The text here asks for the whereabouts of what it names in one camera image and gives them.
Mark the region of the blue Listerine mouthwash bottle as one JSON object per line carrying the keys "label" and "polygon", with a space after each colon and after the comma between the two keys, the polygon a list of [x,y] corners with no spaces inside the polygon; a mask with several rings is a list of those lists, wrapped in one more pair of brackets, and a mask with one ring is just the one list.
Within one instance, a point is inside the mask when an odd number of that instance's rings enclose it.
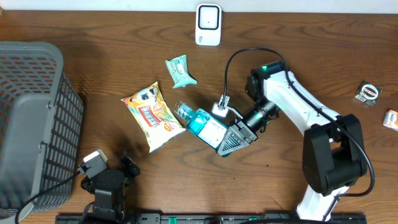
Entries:
{"label": "blue Listerine mouthwash bottle", "polygon": [[187,130],[218,152],[228,130],[225,124],[207,111],[203,109],[194,110],[181,101],[176,103],[175,112],[187,122]]}

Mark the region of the orange snack bag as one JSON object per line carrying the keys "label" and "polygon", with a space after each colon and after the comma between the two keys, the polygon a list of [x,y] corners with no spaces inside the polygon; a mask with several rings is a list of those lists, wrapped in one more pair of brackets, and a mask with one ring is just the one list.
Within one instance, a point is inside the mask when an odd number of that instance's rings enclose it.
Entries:
{"label": "orange snack bag", "polygon": [[149,145],[149,154],[186,131],[167,106],[158,82],[121,101],[143,130]]}

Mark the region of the green wet wipes pack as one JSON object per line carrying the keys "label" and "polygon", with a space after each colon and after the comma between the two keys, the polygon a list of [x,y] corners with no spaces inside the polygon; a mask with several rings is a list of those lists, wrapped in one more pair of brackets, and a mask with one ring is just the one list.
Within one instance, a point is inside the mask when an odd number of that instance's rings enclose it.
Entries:
{"label": "green wet wipes pack", "polygon": [[196,85],[197,81],[192,78],[188,72],[187,56],[181,55],[172,60],[166,60],[165,64],[174,81],[173,88],[186,87],[187,85]]}

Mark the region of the green round-logo packet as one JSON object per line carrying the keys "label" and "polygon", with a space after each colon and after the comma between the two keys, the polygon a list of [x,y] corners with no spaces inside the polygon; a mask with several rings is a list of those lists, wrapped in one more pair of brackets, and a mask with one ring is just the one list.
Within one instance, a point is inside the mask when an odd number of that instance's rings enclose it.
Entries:
{"label": "green round-logo packet", "polygon": [[377,103],[381,92],[382,90],[378,86],[367,81],[363,81],[354,97],[368,106],[374,106]]}

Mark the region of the small orange tissue pack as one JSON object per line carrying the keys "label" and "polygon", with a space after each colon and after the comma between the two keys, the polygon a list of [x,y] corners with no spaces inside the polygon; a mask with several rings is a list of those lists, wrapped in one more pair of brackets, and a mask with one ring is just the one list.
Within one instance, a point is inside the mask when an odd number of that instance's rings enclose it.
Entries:
{"label": "small orange tissue pack", "polygon": [[388,110],[385,113],[384,120],[382,122],[383,126],[398,131],[397,124],[397,112],[394,110]]}

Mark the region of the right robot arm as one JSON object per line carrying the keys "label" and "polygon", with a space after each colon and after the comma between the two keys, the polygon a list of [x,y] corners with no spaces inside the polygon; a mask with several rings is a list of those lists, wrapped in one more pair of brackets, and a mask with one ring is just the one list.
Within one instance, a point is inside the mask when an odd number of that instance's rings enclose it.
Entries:
{"label": "right robot arm", "polygon": [[358,118],[323,105],[281,61],[252,69],[245,90],[254,104],[230,122],[216,152],[228,156],[249,146],[258,131],[285,113],[303,135],[302,170],[308,187],[296,213],[304,220],[330,221],[337,198],[368,171]]}

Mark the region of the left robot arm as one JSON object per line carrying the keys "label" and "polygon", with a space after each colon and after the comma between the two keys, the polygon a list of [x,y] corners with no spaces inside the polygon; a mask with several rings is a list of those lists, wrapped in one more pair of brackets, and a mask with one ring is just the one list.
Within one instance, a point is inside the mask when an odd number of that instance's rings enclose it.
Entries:
{"label": "left robot arm", "polygon": [[137,164],[124,154],[121,166],[111,169],[102,150],[97,149],[83,158],[78,171],[85,177],[81,188],[95,196],[81,216],[80,223],[123,223],[126,220],[124,188],[141,173]]}

